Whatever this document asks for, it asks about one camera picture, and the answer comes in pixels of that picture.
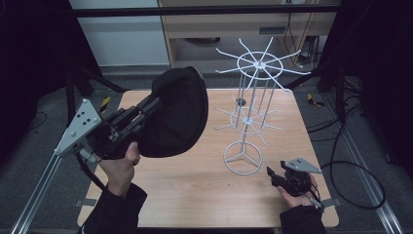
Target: aluminum rail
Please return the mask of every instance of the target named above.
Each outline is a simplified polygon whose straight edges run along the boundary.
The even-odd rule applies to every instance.
[[[277,13],[328,13],[357,5],[341,4],[297,4],[297,5],[244,5],[244,6],[198,6],[198,7],[156,7],[119,9],[73,9],[51,11],[56,16],[75,18],[148,17],[183,15],[229,15],[229,14],[277,14]]]
[[[46,195],[46,192],[48,191],[52,179],[55,176],[60,161],[61,158],[55,154],[50,159],[45,171],[43,171],[42,176],[37,182],[33,193],[26,203],[24,210],[12,227],[12,234],[23,234],[27,232],[31,221],[36,215],[36,212],[39,209],[40,204],[42,203],[42,200]]]
[[[331,114],[334,117],[337,117],[333,109],[333,100],[331,99],[331,96],[326,95],[326,94],[321,94],[321,96],[325,100],[326,106],[328,106]],[[351,160],[354,163],[368,169],[366,163],[362,159],[360,152],[357,149],[355,142],[353,141],[353,138],[350,132],[347,131],[346,129],[343,132],[343,139],[349,150],[349,155],[350,155]],[[357,172],[370,198],[370,201],[373,204],[379,204],[380,201],[382,200],[382,195],[381,195],[381,189],[378,183],[367,172],[363,170],[357,170]],[[383,226],[385,227],[386,231],[389,234],[404,234],[404,231],[401,228],[400,223],[398,222],[398,219],[392,210],[392,207],[387,201],[383,204],[382,207],[378,208],[376,212],[378,216],[380,217],[383,223]]]

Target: white wire rack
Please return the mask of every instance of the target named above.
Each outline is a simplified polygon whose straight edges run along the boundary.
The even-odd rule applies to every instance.
[[[265,122],[269,114],[275,113],[278,110],[277,108],[274,110],[269,109],[274,97],[274,90],[280,88],[286,92],[291,92],[291,90],[285,89],[278,82],[278,77],[284,71],[300,75],[306,75],[310,72],[298,72],[285,69],[283,67],[282,60],[296,56],[300,53],[300,51],[282,58],[277,58],[276,56],[268,53],[268,50],[273,42],[273,38],[271,38],[264,52],[252,52],[241,39],[239,40],[241,45],[246,49],[246,53],[243,55],[234,56],[216,49],[218,53],[224,56],[237,59],[236,68],[223,71],[216,70],[216,72],[227,73],[239,71],[241,73],[241,78],[238,96],[232,96],[235,104],[235,110],[230,112],[215,106],[217,110],[230,116],[230,124],[215,129],[221,130],[232,127],[240,133],[239,140],[231,143],[225,149],[224,161],[228,169],[232,172],[238,175],[251,175],[261,168],[262,155],[257,146],[246,141],[246,136],[258,136],[266,146],[269,146],[269,144],[265,142],[264,138],[260,135],[264,128],[268,127],[276,130],[282,130],[280,127],[271,126]],[[247,101],[244,97],[245,92],[248,92],[250,89],[252,89],[252,94],[249,105],[247,105]],[[268,100],[264,100],[267,92],[271,92],[270,97]],[[250,164],[252,166],[252,170],[245,172],[233,166],[234,162],[239,162],[241,160]]]

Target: white wall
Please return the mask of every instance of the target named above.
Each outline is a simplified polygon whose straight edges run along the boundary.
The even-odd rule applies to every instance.
[[[73,9],[158,7],[156,0],[70,0]],[[99,66],[169,65],[161,18],[83,18]]]

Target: black cable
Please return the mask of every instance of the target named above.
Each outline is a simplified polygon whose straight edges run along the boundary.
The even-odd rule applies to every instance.
[[[83,161],[82,155],[80,153],[76,153],[76,159],[78,160],[82,171],[85,173],[85,175],[96,184],[97,187],[99,187],[101,190],[104,190],[106,186],[100,181],[100,179],[92,173],[91,169],[89,168],[87,161]]]
[[[354,109],[359,108],[359,107],[360,107],[360,104],[357,104],[357,105],[355,105],[355,106],[347,109],[347,111],[346,111],[346,116],[349,116],[350,112],[352,112]],[[322,124],[327,124],[327,125],[322,126],[322,127],[318,128],[318,129],[309,130],[309,131],[307,131],[307,133],[310,134],[310,133],[314,133],[314,132],[318,132],[318,131],[324,130],[324,129],[330,127],[331,125],[333,125],[334,123],[337,123],[337,122],[339,122],[339,119],[331,119],[331,120],[327,120],[327,121],[321,122],[321,123],[319,123],[319,124],[316,124],[316,125],[307,127],[306,129],[308,130],[308,129],[314,128],[314,127],[319,126],[319,125],[322,125]]]
[[[337,194],[338,194],[341,198],[343,198],[343,200],[345,200],[346,202],[348,202],[349,204],[351,204],[351,205],[353,205],[353,206],[355,206],[355,207],[358,207],[358,208],[361,208],[361,209],[364,209],[364,210],[370,210],[370,211],[371,211],[371,210],[376,210],[376,209],[378,209],[378,208],[380,208],[380,207],[383,206],[383,204],[386,202],[386,197],[387,197],[387,196],[386,196],[385,188],[384,188],[383,184],[378,180],[378,178],[377,178],[374,174],[372,174],[370,171],[368,171],[366,168],[364,168],[364,167],[362,167],[362,166],[360,166],[360,165],[358,165],[358,164],[355,164],[355,163],[352,163],[352,162],[347,162],[347,161],[334,161],[334,153],[335,153],[335,150],[336,150],[336,148],[337,148],[338,139],[340,138],[340,135],[344,132],[345,127],[346,127],[346,125],[345,125],[345,124],[342,124],[341,127],[340,127],[339,132],[337,133],[337,137],[336,137],[335,140],[334,140],[333,150],[332,150],[331,156],[330,156],[330,162],[327,163],[327,164],[325,164],[325,165],[323,165],[323,166],[321,166],[321,168],[323,169],[323,168],[325,168],[326,166],[330,166],[329,172],[330,172],[331,183],[332,183],[334,189],[336,190]],[[380,189],[382,190],[382,194],[383,194],[383,199],[382,199],[382,201],[381,201],[378,205],[376,205],[376,206],[364,206],[364,205],[357,204],[357,203],[351,201],[351,200],[350,200],[349,198],[347,198],[346,196],[344,196],[344,195],[338,190],[337,185],[336,185],[335,180],[334,180],[334,176],[333,176],[333,167],[332,167],[332,165],[333,165],[333,164],[339,164],[339,163],[351,164],[351,165],[357,166],[357,167],[363,169],[364,171],[368,172],[368,173],[376,180],[376,182],[377,182],[377,183],[379,184],[379,186],[380,186]]]
[[[327,164],[323,165],[321,168],[325,168],[325,167],[327,167],[327,166],[330,166],[330,173],[331,173],[331,172],[332,172],[332,170],[331,170],[331,168],[332,168],[331,165],[333,165],[333,164],[350,164],[350,165],[356,166],[356,167],[364,170],[365,172],[367,172],[370,176],[372,176],[372,177],[376,180],[377,184],[380,186],[380,190],[381,190],[382,196],[383,196],[382,201],[380,201],[380,203],[379,203],[378,205],[376,205],[376,206],[364,206],[364,205],[357,204],[357,203],[351,201],[349,198],[345,197],[345,196],[337,189],[337,186],[336,186],[336,184],[335,184],[335,181],[334,181],[334,179],[333,179],[333,176],[330,175],[331,182],[332,182],[332,184],[333,184],[333,186],[334,186],[334,189],[335,189],[336,192],[340,195],[340,197],[343,198],[343,200],[345,200],[346,202],[348,202],[349,204],[351,204],[351,205],[353,205],[353,206],[355,206],[355,207],[358,207],[358,208],[361,208],[361,209],[364,209],[364,210],[376,210],[376,209],[382,207],[382,206],[385,204],[386,199],[387,199],[385,187],[384,187],[383,184],[380,182],[380,180],[379,180],[374,174],[372,174],[370,171],[368,171],[365,167],[362,167],[362,166],[359,165],[359,164],[356,164],[356,163],[353,163],[353,162],[348,162],[348,161],[333,161],[333,162],[330,162],[330,163],[327,163]]]
[[[286,0],[286,3],[287,3],[288,5],[291,5],[291,4],[292,4],[291,0]],[[285,46],[285,49],[286,49],[286,51],[287,51],[288,54],[290,54],[290,52],[289,52],[289,49],[288,49],[288,47],[286,46],[286,42],[285,42],[285,41],[286,41],[286,33],[287,33],[288,31],[289,31],[289,35],[290,35],[290,37],[291,37],[292,45],[294,46],[294,51],[295,51],[295,52],[297,51],[297,47],[295,46],[295,41],[294,41],[294,38],[293,38],[293,36],[292,36],[292,31],[291,31],[291,15],[292,15],[292,13],[288,13],[288,21],[287,21],[287,24],[286,24],[285,33],[284,33],[284,35],[283,35],[284,46]],[[289,59],[291,59],[292,64],[295,66],[296,63],[294,62],[294,60],[292,59],[292,57],[290,57]]]

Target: metal bracket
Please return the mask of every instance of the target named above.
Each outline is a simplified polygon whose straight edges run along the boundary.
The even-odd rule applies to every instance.
[[[83,206],[94,207],[96,202],[97,202],[96,199],[90,199],[90,198],[85,198],[83,200],[76,199],[75,203],[73,204],[73,207],[78,207],[78,208],[81,208]]]

